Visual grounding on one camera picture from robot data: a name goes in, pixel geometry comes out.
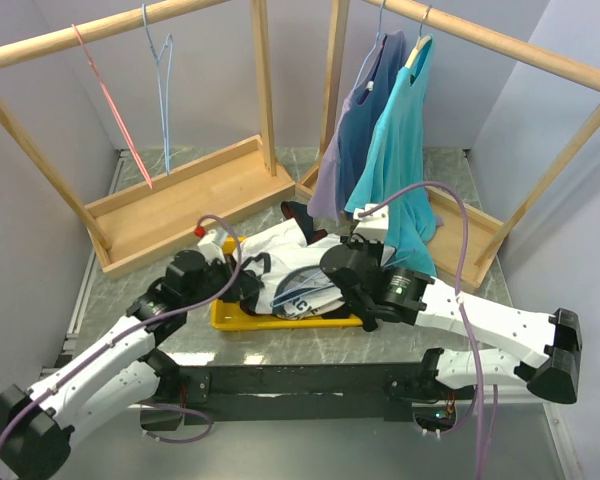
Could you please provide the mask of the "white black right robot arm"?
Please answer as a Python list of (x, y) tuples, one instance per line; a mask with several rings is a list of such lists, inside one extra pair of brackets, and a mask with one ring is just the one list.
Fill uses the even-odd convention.
[(530, 312), (457, 293), (427, 274), (382, 267), (381, 253), (378, 243), (352, 241), (330, 248), (320, 260), (321, 271), (364, 330), (376, 330), (379, 322), (404, 323), (485, 346), (479, 352), (427, 350), (417, 376), (424, 395), (440, 398), (470, 385), (509, 385), (548, 402), (576, 403), (583, 339), (575, 312)]

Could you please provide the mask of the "white navy-trimmed tank top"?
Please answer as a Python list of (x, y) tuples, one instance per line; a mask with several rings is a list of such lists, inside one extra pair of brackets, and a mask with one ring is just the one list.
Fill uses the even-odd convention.
[(263, 282), (257, 297), (240, 301), (243, 312), (252, 315), (271, 315), (282, 320), (318, 317), (342, 304), (341, 292), (331, 288), (272, 308), (276, 293), (301, 273), (308, 274), (319, 267), (328, 249), (341, 243), (340, 237), (328, 234), (312, 245), (306, 243), (302, 230), (294, 220), (287, 220), (240, 242), (241, 270), (251, 272)]

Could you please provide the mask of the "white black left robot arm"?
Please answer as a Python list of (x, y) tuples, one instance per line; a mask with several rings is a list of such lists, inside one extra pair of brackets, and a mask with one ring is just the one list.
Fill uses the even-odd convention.
[(98, 341), (26, 389), (0, 394), (0, 465), (19, 479), (49, 479), (72, 449), (133, 404), (171, 409), (180, 366), (159, 346), (190, 311), (216, 299), (240, 300), (243, 255), (176, 254)]

